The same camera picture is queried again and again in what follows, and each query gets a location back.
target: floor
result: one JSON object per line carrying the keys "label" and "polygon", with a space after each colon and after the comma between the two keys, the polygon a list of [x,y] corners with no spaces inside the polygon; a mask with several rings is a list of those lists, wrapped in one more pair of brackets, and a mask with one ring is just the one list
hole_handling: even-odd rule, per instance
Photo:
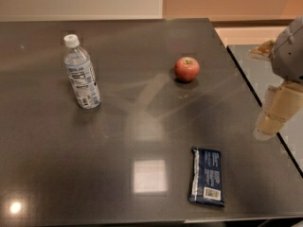
{"label": "floor", "polygon": [[275,40],[285,26],[267,27],[219,27],[216,28],[223,44],[262,44]]}

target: wall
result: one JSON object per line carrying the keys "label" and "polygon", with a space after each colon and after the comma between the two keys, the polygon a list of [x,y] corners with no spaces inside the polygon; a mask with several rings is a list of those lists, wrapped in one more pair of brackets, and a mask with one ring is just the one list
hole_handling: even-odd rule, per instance
{"label": "wall", "polygon": [[164,0],[164,17],[208,17],[212,21],[293,19],[302,0]]}
{"label": "wall", "polygon": [[0,21],[161,18],[163,0],[0,0]]}

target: black table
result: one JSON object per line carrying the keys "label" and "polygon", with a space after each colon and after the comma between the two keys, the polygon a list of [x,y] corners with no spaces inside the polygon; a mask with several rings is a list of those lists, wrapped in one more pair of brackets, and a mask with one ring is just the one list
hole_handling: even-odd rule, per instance
{"label": "black table", "polygon": [[[102,103],[81,109],[62,58],[76,33]],[[207,19],[0,24],[0,225],[303,216],[303,180]],[[175,80],[182,56],[201,64]],[[222,153],[225,207],[189,203],[190,148]],[[14,202],[22,205],[10,212]]]}

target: apple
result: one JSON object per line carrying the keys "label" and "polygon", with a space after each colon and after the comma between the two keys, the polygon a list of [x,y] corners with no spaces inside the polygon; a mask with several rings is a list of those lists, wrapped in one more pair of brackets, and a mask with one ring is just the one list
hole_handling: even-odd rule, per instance
{"label": "apple", "polygon": [[174,74],[182,82],[193,81],[200,71],[199,63],[191,57],[180,58],[174,66]]}

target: water bottle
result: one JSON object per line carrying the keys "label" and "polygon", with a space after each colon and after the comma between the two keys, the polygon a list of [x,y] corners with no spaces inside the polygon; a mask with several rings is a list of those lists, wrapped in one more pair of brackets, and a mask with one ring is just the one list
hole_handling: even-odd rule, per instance
{"label": "water bottle", "polygon": [[93,109],[100,103],[100,95],[90,56],[80,46],[77,35],[66,35],[64,42],[67,47],[64,63],[77,101],[83,109]]}

